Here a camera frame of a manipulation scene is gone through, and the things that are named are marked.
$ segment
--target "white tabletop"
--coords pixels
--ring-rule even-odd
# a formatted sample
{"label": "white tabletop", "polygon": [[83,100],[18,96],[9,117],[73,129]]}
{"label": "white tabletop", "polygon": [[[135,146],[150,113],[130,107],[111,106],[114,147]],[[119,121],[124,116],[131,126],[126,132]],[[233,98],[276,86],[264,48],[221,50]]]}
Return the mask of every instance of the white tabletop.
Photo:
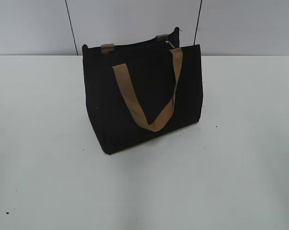
{"label": "white tabletop", "polygon": [[200,122],[112,156],[81,59],[0,56],[0,230],[289,230],[289,57],[203,57]]}

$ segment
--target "black canvas bag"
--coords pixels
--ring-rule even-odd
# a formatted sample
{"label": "black canvas bag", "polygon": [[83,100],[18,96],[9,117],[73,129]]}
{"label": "black canvas bag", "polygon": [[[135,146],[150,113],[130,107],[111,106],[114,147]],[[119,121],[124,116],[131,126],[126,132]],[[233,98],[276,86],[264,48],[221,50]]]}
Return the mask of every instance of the black canvas bag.
{"label": "black canvas bag", "polygon": [[177,40],[164,35],[128,46],[83,46],[87,112],[105,153],[199,121],[200,46],[177,48]]}

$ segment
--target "metal clip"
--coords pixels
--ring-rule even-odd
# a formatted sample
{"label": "metal clip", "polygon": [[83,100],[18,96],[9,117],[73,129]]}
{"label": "metal clip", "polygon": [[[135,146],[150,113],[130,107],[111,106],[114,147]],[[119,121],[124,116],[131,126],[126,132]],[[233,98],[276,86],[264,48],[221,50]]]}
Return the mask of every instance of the metal clip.
{"label": "metal clip", "polygon": [[167,44],[167,45],[170,45],[173,49],[175,48],[175,46],[173,46],[173,44],[170,42],[170,41],[165,41],[165,43]]}

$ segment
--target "tan handle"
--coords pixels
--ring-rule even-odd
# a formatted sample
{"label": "tan handle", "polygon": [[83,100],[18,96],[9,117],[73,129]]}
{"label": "tan handle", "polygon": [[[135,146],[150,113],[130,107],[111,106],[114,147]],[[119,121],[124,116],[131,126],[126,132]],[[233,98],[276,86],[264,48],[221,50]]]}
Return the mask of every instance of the tan handle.
{"label": "tan handle", "polygon": [[115,44],[111,43],[111,44],[101,45],[101,50],[102,50],[102,54],[108,54],[110,52],[113,52],[115,50]]}
{"label": "tan handle", "polygon": [[183,52],[181,48],[172,49],[170,51],[173,57],[172,58],[173,69],[174,69],[174,75],[175,75],[175,87],[174,87],[173,97],[168,102],[168,104],[163,108],[163,110],[157,116],[155,121],[150,125],[148,124],[146,116],[136,97],[134,87],[131,83],[129,71],[127,69],[126,64],[113,66],[115,76],[116,76],[116,82],[119,86],[121,95],[123,96],[125,104],[128,107],[133,119],[135,120],[138,126],[145,128],[147,130],[153,131],[153,132],[157,132],[161,130],[168,123],[168,121],[170,120],[174,112],[175,93],[176,93],[176,87],[177,87],[177,83],[179,80],[180,72],[182,69]]}
{"label": "tan handle", "polygon": [[161,35],[157,35],[157,41],[163,40],[163,39],[167,39],[168,40],[169,35],[168,34],[161,34]]}

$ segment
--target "white wall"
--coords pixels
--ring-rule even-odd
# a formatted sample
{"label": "white wall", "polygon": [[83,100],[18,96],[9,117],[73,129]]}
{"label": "white wall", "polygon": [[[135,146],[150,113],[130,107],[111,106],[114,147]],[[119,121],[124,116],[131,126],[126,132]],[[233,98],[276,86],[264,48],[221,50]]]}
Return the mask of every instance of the white wall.
{"label": "white wall", "polygon": [[[81,46],[126,44],[179,26],[193,42],[200,0],[67,0]],[[203,0],[203,55],[289,55],[289,0]],[[64,0],[0,0],[0,54],[75,55]]]}
{"label": "white wall", "polygon": [[289,0],[203,0],[197,41],[208,55],[289,55]]}
{"label": "white wall", "polygon": [[182,46],[193,43],[200,0],[67,0],[81,46],[128,44],[168,34],[178,26]]}
{"label": "white wall", "polygon": [[0,0],[1,55],[75,55],[64,0]]}

